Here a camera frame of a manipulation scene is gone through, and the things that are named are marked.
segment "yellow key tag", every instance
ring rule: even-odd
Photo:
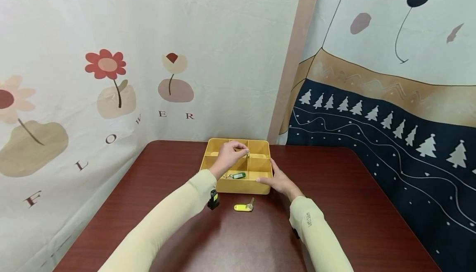
[[[235,211],[239,212],[251,212],[251,209],[249,209],[245,204],[238,204],[233,207]]]

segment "fabric backdrop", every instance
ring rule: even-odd
[[[0,0],[0,271],[51,271],[150,141],[266,139],[301,1]]]
[[[443,272],[476,271],[475,1],[317,0],[279,137],[354,150]]]

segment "green key tag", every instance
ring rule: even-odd
[[[245,178],[246,177],[246,173],[245,172],[242,172],[242,173],[238,173],[238,174],[233,174],[231,176],[232,179],[242,179],[242,178]]]

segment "flower illustration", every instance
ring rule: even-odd
[[[18,110],[28,112],[35,109],[35,106],[26,100],[35,94],[35,90],[32,88],[19,89],[20,84],[20,76],[12,76],[4,83],[0,83],[0,120],[7,124],[15,124],[18,121],[35,142],[43,145],[18,117]]]
[[[119,108],[122,106],[122,100],[120,96],[121,89],[118,87],[116,83],[116,79],[118,74],[124,75],[126,74],[126,69],[124,66],[126,65],[125,61],[122,61],[124,56],[121,52],[117,52],[112,55],[109,50],[102,49],[99,51],[99,55],[96,53],[87,53],[86,60],[91,62],[85,67],[86,72],[94,72],[94,77],[98,80],[103,78],[110,78],[114,85],[116,85],[116,90],[119,95]]]
[[[187,57],[184,55],[177,55],[176,53],[169,53],[167,55],[162,55],[162,64],[172,74],[172,77],[169,80],[169,95],[172,95],[170,84],[172,83],[174,75],[181,74],[185,69],[187,69]]]

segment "flower stem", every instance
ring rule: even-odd
[[[169,80],[169,95],[172,95],[172,93],[170,92],[170,83],[172,83],[173,78],[174,78],[174,74],[172,74],[172,77],[170,77],[170,80]]]
[[[40,141],[38,141],[37,138],[35,138],[35,136],[28,130],[28,128],[23,124],[23,122],[19,118],[18,118],[18,122],[20,122],[20,125],[23,128],[25,128],[25,131],[27,131],[27,133],[30,135],[30,137],[33,138],[33,140],[35,140],[35,142],[37,142],[38,144],[43,145],[43,146],[45,145],[45,144],[41,143]]]
[[[116,83],[116,80],[113,80],[114,81],[114,85],[116,85],[116,89],[118,91],[118,95],[119,95],[119,109],[120,107],[122,107],[122,99],[120,97],[120,91],[119,91],[119,87],[118,87],[118,84]]]

